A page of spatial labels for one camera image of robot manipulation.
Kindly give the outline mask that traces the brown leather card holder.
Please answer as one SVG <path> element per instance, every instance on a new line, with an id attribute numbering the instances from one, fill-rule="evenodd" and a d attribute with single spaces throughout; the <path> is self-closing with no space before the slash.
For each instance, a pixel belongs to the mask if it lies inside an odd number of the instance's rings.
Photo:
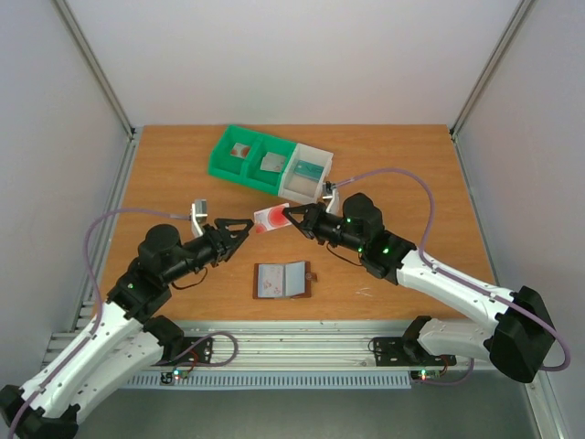
<path id="1" fill-rule="evenodd" d="M 254 266 L 252 298 L 256 300 L 301 299 L 312 296 L 317 274 L 308 261 L 257 263 Z"/>

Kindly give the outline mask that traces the white floral card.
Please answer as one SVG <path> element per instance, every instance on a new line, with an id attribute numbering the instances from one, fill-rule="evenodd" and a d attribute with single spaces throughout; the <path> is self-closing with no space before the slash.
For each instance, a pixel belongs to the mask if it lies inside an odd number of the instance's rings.
<path id="1" fill-rule="evenodd" d="M 260 170 L 272 173 L 281 173 L 286 162 L 284 155 L 268 152 L 261 160 Z"/>
<path id="2" fill-rule="evenodd" d="M 258 267 L 257 296 L 284 297 L 285 270 L 281 264 L 260 264 Z"/>

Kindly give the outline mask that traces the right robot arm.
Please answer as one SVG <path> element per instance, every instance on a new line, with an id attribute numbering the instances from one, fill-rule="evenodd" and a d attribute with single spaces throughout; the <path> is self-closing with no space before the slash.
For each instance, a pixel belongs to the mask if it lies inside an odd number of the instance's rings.
<path id="1" fill-rule="evenodd" d="M 306 238 L 356 252 L 373 277 L 427 294 L 468 317 L 458 324 L 416 318 L 403 335 L 404 354 L 411 361 L 432 355 L 479 359 L 521 383 L 531 382 L 544 368 L 554 326 L 536 290 L 486 284 L 431 258 L 387 230 L 381 211 L 363 193 L 349 197 L 339 216 L 323 203 L 286 208 L 283 215 Z"/>

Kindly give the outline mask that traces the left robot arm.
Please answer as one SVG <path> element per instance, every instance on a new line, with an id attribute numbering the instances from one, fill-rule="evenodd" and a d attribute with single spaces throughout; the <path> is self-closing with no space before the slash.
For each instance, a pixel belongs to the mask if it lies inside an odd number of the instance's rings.
<path id="1" fill-rule="evenodd" d="M 250 219 L 216 219 L 182 242 L 170 224 L 153 226 L 137 256 L 77 336 L 21 386 L 1 390 L 11 438 L 72 438 L 90 413 L 136 372 L 184 353 L 184 332 L 158 315 L 173 282 L 226 262 L 248 238 Z"/>

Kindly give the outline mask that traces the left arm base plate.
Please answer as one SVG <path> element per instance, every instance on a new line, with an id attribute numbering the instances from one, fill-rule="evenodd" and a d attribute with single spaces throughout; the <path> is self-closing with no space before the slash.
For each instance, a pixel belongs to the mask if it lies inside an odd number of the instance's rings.
<path id="1" fill-rule="evenodd" d="M 213 339 L 210 337 L 182 337 L 164 348 L 163 356 L 155 366 L 190 366 L 193 362 L 209 363 Z"/>

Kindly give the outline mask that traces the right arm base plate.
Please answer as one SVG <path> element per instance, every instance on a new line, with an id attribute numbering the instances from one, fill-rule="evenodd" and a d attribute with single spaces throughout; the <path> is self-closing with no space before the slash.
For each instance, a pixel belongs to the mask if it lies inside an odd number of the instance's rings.
<path id="1" fill-rule="evenodd" d="M 367 348 L 374 355 L 377 367 L 450 367 L 457 364 L 453 355 L 432 355 L 416 342 L 404 342 L 401 337 L 373 337 Z"/>

